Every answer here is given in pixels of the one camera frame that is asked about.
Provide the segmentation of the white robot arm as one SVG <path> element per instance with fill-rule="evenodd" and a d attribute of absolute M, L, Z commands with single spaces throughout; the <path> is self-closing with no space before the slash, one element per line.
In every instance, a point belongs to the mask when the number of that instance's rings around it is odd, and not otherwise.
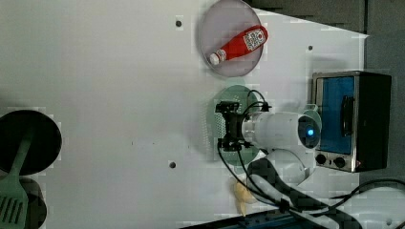
<path fill-rule="evenodd" d="M 243 148 L 266 152 L 265 157 L 241 163 L 246 175 L 241 185 L 253 198 L 328 229 L 404 229 L 404 190 L 388 185 L 403 181 L 368 181 L 330 202 L 319 200 L 299 187 L 311 169 L 292 151 L 294 146 L 317 146 L 317 122 L 304 114 L 272 113 L 267 103 L 258 112 L 238 110 L 237 102 L 216 105 L 215 112 L 225 120 L 225 135 L 217 148 L 221 154 L 238 154 Z"/>

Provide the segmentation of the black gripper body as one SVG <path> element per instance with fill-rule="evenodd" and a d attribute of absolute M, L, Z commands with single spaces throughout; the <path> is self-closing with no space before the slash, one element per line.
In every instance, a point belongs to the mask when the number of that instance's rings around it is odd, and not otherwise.
<path fill-rule="evenodd" d="M 225 122 L 225 135 L 220 138 L 220 147 L 225 152 L 237 152 L 242 149 L 245 139 L 242 135 L 244 115 L 238 113 L 240 104 L 233 101 L 221 101 L 215 112 L 221 114 Z"/>

